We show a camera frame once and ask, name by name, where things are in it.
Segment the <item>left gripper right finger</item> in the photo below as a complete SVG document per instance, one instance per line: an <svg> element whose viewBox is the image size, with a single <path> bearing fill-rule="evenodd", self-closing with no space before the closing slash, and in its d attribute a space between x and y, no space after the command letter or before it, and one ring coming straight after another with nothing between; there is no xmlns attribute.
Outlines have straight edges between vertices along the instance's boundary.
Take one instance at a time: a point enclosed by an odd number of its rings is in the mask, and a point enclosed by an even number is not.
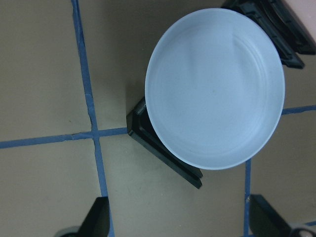
<svg viewBox="0 0 316 237"><path fill-rule="evenodd" d="M250 195L249 227L255 237L288 237L292 228L262 195Z"/></svg>

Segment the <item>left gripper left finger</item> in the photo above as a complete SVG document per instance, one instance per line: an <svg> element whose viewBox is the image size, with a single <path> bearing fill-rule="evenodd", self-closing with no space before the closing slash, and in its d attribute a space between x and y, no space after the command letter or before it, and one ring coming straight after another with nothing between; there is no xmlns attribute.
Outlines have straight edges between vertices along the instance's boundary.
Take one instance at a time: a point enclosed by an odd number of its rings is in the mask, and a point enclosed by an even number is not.
<svg viewBox="0 0 316 237"><path fill-rule="evenodd" d="M107 237L110 231L108 197L98 197L78 230L79 237Z"/></svg>

